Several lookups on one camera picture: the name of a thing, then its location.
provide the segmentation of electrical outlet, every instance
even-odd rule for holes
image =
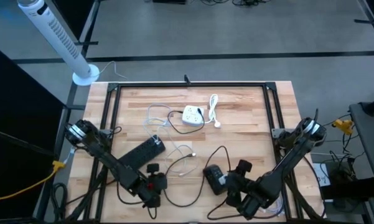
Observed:
[[[201,126],[203,124],[202,116],[198,112],[197,106],[186,106],[182,112],[182,122],[189,126]]]

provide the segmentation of power strip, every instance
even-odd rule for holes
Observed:
[[[198,106],[186,106],[182,112],[182,122],[189,126],[201,126],[204,122],[203,114],[205,110]]]

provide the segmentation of wooden table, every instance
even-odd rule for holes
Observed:
[[[276,82],[276,84],[285,127],[295,128],[301,117],[297,108],[292,83]],[[83,119],[91,121],[96,126],[100,125],[107,86],[108,83],[94,83],[90,88]],[[201,106],[205,108],[205,117],[207,119],[208,101],[210,95],[214,93],[219,96],[216,113],[218,120],[222,123],[221,129],[214,128],[213,123],[205,125],[201,131],[193,134],[178,134],[172,128],[167,128],[176,144],[187,144],[197,153],[196,158],[189,159],[187,168],[195,166],[196,162],[199,163],[199,167],[185,177],[178,177],[175,173],[169,173],[169,185],[167,189],[169,197],[178,204],[187,204],[193,201],[198,194],[202,180],[202,169],[208,156],[221,145],[226,146],[228,149],[232,169],[236,167],[240,159],[245,159],[253,164],[252,171],[246,175],[248,178],[256,179],[271,170],[275,165],[274,152],[269,135],[263,91],[257,87],[122,88],[116,125],[121,126],[123,130],[121,133],[115,135],[112,154],[115,157],[121,157],[149,138],[149,135],[143,129],[142,123],[146,119],[147,107],[150,104],[165,103],[173,110],[183,110],[186,105]],[[276,118],[271,94],[270,99],[273,107],[273,116]],[[167,112],[165,108],[151,108],[151,116],[165,118]],[[174,114],[172,122],[180,130],[194,129],[193,127],[182,125],[179,114]],[[108,119],[106,127],[109,126],[110,119]],[[149,127],[153,133],[156,133],[156,128],[157,126]],[[159,131],[156,134],[164,141],[166,152],[157,156],[151,162],[159,163],[161,172],[165,172],[164,158],[169,151],[174,149],[174,146],[164,131]],[[180,157],[180,154],[174,153],[171,159],[174,160],[178,157]],[[76,152],[68,183],[69,200],[87,191],[92,164],[93,158],[85,151],[79,150]],[[217,164],[222,171],[227,171],[228,164],[225,152],[219,151],[216,153],[209,164]],[[146,173],[146,166],[141,168],[141,172]],[[322,200],[316,178],[309,166],[304,161],[301,161],[295,168],[295,174],[301,194],[305,196],[315,211],[321,214],[323,209]],[[111,180],[113,180],[113,176],[110,174],[108,175],[108,181]],[[124,200],[129,202],[139,200],[138,197],[133,198],[123,189],[121,189],[120,195]],[[116,184],[112,184],[106,188],[101,221],[209,222],[210,220],[206,219],[207,213],[221,203],[225,199],[225,196],[225,194],[215,196],[209,185],[205,182],[199,200],[190,207],[175,207],[163,196],[162,205],[157,209],[157,219],[151,220],[146,208],[141,208],[141,205],[122,204],[116,196]],[[294,203],[290,192],[288,196],[292,213],[295,214]],[[96,193],[93,200],[91,217],[95,214],[97,197],[98,193]],[[68,212],[71,212],[76,205],[77,202],[71,204],[68,207]],[[212,216],[219,217],[233,214],[237,214],[236,209],[224,205],[214,212]],[[258,212],[256,215],[268,216],[269,214]],[[246,222],[243,217],[221,221]],[[285,217],[281,215],[267,221],[281,222],[285,221]]]

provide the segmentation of yellow extension cord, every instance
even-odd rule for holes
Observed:
[[[13,194],[10,194],[10,195],[7,195],[7,196],[0,197],[0,200],[4,200],[4,199],[8,199],[8,198],[15,197],[16,195],[19,195],[19,194],[21,194],[21,193],[24,193],[24,192],[27,191],[27,190],[30,190],[30,189],[32,189],[32,188],[34,188],[34,187],[36,187],[36,186],[38,186],[38,185],[40,185],[40,184],[43,184],[44,182],[48,181],[51,177],[53,177],[54,174],[55,174],[59,169],[65,167],[65,163],[63,163],[63,162],[59,162],[59,161],[53,161],[52,164],[53,164],[53,166],[54,166],[54,167],[53,167],[53,171],[52,171],[52,173],[51,173],[48,177],[46,177],[45,179],[39,181],[38,183],[36,183],[36,184],[34,184],[34,185],[30,186],[30,187],[27,187],[27,188],[25,188],[25,189],[23,189],[23,190],[20,190],[20,191],[18,191],[18,192],[16,192],[16,193],[13,193]]]

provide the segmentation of concrete floor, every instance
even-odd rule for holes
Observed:
[[[352,0],[272,0],[252,8],[231,2],[210,7],[198,0],[184,6],[109,0],[101,3],[91,38],[99,45],[91,46],[87,57],[374,50],[372,26],[354,19],[367,18]],[[10,0],[0,0],[0,49],[11,59],[58,57]],[[100,69],[106,64],[96,63]],[[66,64],[20,66],[66,102],[72,83]],[[99,81],[123,81],[112,69],[111,65]],[[182,80],[184,74],[191,80],[291,80],[301,116],[313,116],[318,108],[323,123],[345,114],[351,103],[374,100],[374,56],[119,62],[118,71],[129,81]],[[78,88],[75,104],[85,104],[87,94],[88,88]],[[72,113],[71,121],[82,115]],[[329,140],[341,137],[339,131],[329,131]],[[330,142],[315,152],[329,150],[338,154],[342,146]],[[65,144],[62,157],[68,151]],[[359,139],[352,141],[350,151],[363,151]],[[312,157],[317,162],[329,158]],[[365,156],[355,163],[355,170],[358,177],[373,175]],[[67,182],[68,173],[62,171],[55,181]],[[331,218],[360,222],[353,215]]]

